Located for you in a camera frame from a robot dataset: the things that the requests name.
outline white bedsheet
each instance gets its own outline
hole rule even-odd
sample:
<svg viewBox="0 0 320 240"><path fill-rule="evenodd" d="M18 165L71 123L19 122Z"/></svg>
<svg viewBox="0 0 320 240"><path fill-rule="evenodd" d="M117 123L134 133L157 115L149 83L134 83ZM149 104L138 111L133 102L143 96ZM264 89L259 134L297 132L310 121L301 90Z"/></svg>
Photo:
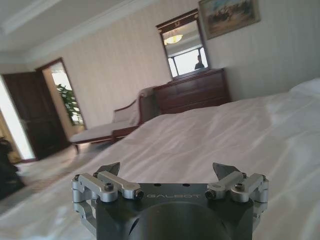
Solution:
<svg viewBox="0 0 320 240"><path fill-rule="evenodd" d="M161 115L77 173L118 161L119 176L138 183L214 182L212 162L265 174L269 204L253 239L320 239L319 98L292 92ZM2 215L0 239L94 239L73 211L72 177Z"/></svg>

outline mirror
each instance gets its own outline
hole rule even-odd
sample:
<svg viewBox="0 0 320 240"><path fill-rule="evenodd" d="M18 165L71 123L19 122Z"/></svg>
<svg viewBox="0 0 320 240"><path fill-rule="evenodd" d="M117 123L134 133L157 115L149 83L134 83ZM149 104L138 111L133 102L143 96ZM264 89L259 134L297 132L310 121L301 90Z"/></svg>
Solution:
<svg viewBox="0 0 320 240"><path fill-rule="evenodd" d="M195 9L157 26L174 80L208 69L198 16Z"/></svg>

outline mirror frame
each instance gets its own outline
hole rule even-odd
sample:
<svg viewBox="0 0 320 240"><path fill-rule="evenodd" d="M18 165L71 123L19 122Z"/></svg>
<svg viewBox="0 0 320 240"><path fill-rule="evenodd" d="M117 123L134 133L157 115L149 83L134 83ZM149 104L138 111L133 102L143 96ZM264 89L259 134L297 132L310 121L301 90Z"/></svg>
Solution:
<svg viewBox="0 0 320 240"><path fill-rule="evenodd" d="M205 68L201 68L201 69L198 69L198 70L195 70L195 71L191 71L191 72L188 72L188 73L173 77L172 72L171 72L171 68L170 68L170 65L169 65L169 61L168 61L168 52L167 52L167 48L165 46L165 40L164 40L164 37L163 37L163 33L169 32L171 30L179 28L179 27L181 27L183 25L186 25L188 23L191 23L193 21L196 21L196 25L198 27L200 40L201 40L202 46L204 48L204 53L205 53L205 57L206 57L206 61L207 61L208 66L205 67ZM206 47L206 41L205 41L205 38L203 36L203 31L202 31L202 27L201 27L201 23L200 23L200 14L199 14L199 10L197 8L194 9L194 10L188 11L185 14L182 14L180 16L172 18L172 19L170 19L168 21L165 21L165 22L157 25L156 28L158 29L158 33L160 35L161 44L162 44L162 47L163 47L163 50L164 50L164 53L165 53L165 56L166 56L166 62L167 62L167 65L168 65L168 68L169 68L169 71L170 71L171 78L173 80L183 79L185 77L193 76L193 75L196 75L198 73L201 73L201 72L204 72L204 71L208 71L208 70L211 69L211 63L210 63L210 59L209 59L209 56L208 56L208 51L207 51L207 47Z"/></svg>

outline pillow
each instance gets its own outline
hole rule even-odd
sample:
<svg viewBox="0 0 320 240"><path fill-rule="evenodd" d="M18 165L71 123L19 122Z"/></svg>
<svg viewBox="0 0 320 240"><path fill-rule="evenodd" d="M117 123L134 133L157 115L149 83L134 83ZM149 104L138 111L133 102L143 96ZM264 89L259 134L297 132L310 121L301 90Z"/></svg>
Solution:
<svg viewBox="0 0 320 240"><path fill-rule="evenodd" d="M309 96L320 97L320 78L300 83L293 87L290 92L298 92Z"/></svg>

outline chaise lounge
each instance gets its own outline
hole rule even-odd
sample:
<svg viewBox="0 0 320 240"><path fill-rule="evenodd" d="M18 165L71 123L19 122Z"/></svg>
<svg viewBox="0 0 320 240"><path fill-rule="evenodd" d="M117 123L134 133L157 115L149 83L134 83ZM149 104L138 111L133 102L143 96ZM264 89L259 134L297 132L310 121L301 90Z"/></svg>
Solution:
<svg viewBox="0 0 320 240"><path fill-rule="evenodd" d="M127 136L141 124L157 115L159 115L159 109L153 87L144 88L130 105L114 110L111 123L84 130L73 135L69 141L75 146L77 153L79 153L80 144L108 141L113 143L117 139Z"/></svg>

